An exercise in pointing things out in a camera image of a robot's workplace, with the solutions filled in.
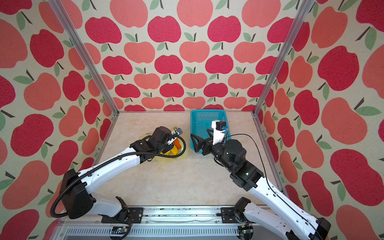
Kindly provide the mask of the yellow plastic bag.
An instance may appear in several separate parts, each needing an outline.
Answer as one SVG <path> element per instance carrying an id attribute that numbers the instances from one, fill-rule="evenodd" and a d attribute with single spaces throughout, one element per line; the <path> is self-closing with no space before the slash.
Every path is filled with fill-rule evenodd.
<path id="1" fill-rule="evenodd" d="M 168 164 L 176 161 L 186 160 L 189 157 L 189 148 L 185 148 L 180 139 L 176 138 L 173 144 L 174 147 L 164 154 L 165 156 L 172 156 L 172 158 L 155 157 L 154 160 L 160 164 Z M 182 156 L 174 158 L 175 155 L 180 154 L 183 150 L 185 150 L 185 152 Z"/>

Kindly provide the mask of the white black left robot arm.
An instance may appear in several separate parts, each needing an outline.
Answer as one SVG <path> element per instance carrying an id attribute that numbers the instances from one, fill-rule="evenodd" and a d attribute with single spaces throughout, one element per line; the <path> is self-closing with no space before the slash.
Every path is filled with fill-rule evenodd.
<path id="1" fill-rule="evenodd" d="M 65 173 L 61 191 L 72 182 L 76 182 L 60 200 L 67 211 L 67 216 L 70 219 L 78 219 L 84 215 L 104 215 L 112 218 L 120 215 L 125 205 L 124 201 L 117 197 L 113 199 L 96 194 L 97 188 L 122 172 L 172 149 L 173 141 L 179 133 L 180 131 L 171 131 L 160 126 L 152 135 L 135 141 L 103 163 L 79 172 Z"/>

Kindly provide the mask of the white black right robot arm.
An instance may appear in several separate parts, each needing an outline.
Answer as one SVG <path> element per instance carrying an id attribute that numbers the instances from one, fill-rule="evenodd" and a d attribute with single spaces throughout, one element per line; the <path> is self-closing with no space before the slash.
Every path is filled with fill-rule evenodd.
<path id="1" fill-rule="evenodd" d="M 235 215 L 241 222 L 253 222 L 284 240 L 325 240 L 331 224 L 316 218 L 280 192 L 256 166 L 246 159 L 247 151 L 238 140 L 224 141 L 224 132 L 209 131 L 203 139 L 191 134 L 195 152 L 214 159 L 230 172 L 230 178 L 240 188 L 262 200 L 274 211 L 260 209 L 249 199 L 241 198 L 235 205 Z"/>

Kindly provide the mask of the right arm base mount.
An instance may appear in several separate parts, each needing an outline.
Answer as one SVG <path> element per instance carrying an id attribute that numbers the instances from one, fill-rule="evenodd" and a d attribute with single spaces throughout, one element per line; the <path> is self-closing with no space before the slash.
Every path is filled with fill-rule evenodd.
<path id="1" fill-rule="evenodd" d="M 233 207 L 222 207 L 216 216 L 221 217 L 223 224 L 254 224 L 245 217 L 245 207 L 250 203 L 249 199 L 241 197 Z"/>

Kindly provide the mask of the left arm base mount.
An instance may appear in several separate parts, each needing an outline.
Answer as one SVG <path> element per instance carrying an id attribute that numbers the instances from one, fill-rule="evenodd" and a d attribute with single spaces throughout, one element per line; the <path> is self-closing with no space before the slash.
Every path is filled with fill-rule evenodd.
<path id="1" fill-rule="evenodd" d="M 102 223 L 126 224 L 129 226 L 132 224 L 140 224 L 144 208 L 130 208 L 121 197 L 116 196 L 116 199 L 120 202 L 122 209 L 114 217 L 102 215 Z"/>

